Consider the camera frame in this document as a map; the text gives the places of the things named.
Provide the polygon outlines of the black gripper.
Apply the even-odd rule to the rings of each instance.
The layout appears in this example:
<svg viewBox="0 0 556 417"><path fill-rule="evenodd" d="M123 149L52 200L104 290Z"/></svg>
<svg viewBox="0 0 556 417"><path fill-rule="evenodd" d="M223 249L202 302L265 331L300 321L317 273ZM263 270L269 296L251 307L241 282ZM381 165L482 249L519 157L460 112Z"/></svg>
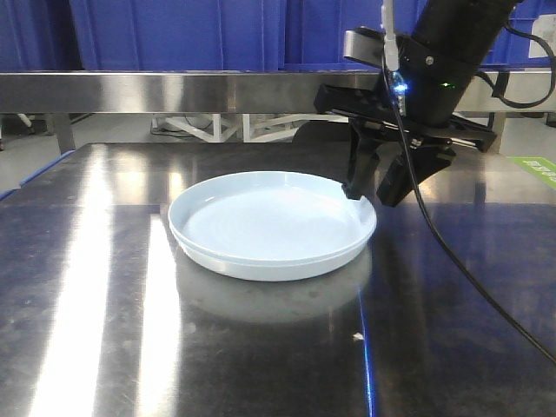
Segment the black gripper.
<svg viewBox="0 0 556 417"><path fill-rule="evenodd" d="M372 90L326 84L319 87L314 107L319 113L357 119L348 123L350 151L347 180L342 189L348 199L360 200L374 187L374 173L381 161L377 149L387 141L394 141L399 133L394 111ZM415 122L405 116L402 121L410 146L414 148L410 149L410 156L418 184L452 164L455 152L443 147L457 142L486 152L496 139L496 134L487 126L456 115L440 126ZM389 166L377 196L383 205L395 207L413 190L407 158L401 154Z"/></svg>

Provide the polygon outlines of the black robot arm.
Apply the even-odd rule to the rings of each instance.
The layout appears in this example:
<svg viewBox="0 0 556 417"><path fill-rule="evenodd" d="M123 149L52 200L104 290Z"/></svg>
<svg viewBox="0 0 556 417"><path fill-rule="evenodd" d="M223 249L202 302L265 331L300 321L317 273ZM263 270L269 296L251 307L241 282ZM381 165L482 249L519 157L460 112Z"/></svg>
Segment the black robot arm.
<svg viewBox="0 0 556 417"><path fill-rule="evenodd" d="M356 28L350 58L380 69L371 89L322 84L314 100L321 113L348 119L350 153L347 198L358 200L371 187L380 158L378 149L399 142L377 196L398 205L456 157L453 140L488 150L494 133L454 114L500 31L508 26L514 1L429 1L409 35L390 23L383 31Z"/></svg>

